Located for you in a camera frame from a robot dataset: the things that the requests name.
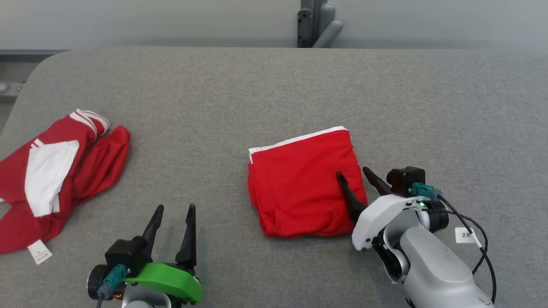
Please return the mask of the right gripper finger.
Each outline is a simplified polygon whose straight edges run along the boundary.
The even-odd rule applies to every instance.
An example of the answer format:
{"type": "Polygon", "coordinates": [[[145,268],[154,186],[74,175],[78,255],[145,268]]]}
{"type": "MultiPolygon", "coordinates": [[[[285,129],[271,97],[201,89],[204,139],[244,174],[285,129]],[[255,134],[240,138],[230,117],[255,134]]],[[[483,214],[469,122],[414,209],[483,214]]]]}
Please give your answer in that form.
{"type": "Polygon", "coordinates": [[[392,194],[391,187],[385,183],[384,180],[378,177],[370,168],[364,166],[362,170],[370,185],[376,189],[379,195],[392,194]]]}
{"type": "Polygon", "coordinates": [[[353,222],[358,222],[361,213],[368,207],[368,204],[358,199],[350,189],[349,182],[342,172],[337,172],[337,182],[344,197],[350,219],[353,222]]]}

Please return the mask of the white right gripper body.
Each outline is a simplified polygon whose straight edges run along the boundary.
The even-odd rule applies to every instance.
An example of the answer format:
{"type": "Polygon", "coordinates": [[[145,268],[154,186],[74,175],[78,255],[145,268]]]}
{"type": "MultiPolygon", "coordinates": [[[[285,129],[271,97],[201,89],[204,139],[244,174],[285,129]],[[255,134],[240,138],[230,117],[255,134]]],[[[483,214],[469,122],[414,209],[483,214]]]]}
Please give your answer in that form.
{"type": "Polygon", "coordinates": [[[403,210],[418,209],[423,197],[416,195],[405,198],[399,195],[382,195],[365,208],[359,215],[351,234],[351,242],[356,250],[372,248],[372,240],[403,210]]]}

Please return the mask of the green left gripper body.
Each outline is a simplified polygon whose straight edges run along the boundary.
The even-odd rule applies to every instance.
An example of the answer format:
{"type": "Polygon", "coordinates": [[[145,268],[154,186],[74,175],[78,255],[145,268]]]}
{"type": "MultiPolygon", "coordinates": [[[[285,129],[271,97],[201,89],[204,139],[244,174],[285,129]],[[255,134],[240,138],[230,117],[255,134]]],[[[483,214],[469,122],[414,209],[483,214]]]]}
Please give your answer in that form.
{"type": "Polygon", "coordinates": [[[125,283],[125,305],[195,305],[203,299],[198,278],[168,264],[147,264],[125,283]]]}

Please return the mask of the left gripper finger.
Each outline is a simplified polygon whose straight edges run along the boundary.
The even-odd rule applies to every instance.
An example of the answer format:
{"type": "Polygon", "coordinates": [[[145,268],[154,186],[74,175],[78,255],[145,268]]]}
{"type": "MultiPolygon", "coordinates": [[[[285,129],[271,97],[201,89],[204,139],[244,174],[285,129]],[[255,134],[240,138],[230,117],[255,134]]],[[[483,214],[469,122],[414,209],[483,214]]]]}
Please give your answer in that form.
{"type": "Polygon", "coordinates": [[[186,230],[181,248],[176,254],[176,264],[184,269],[194,269],[197,265],[196,207],[194,204],[189,204],[185,222],[186,230]]]}
{"type": "Polygon", "coordinates": [[[145,231],[143,232],[143,238],[146,240],[146,246],[144,252],[148,257],[152,257],[153,244],[156,238],[157,230],[159,229],[164,212],[164,205],[160,204],[152,215],[145,231]]]}

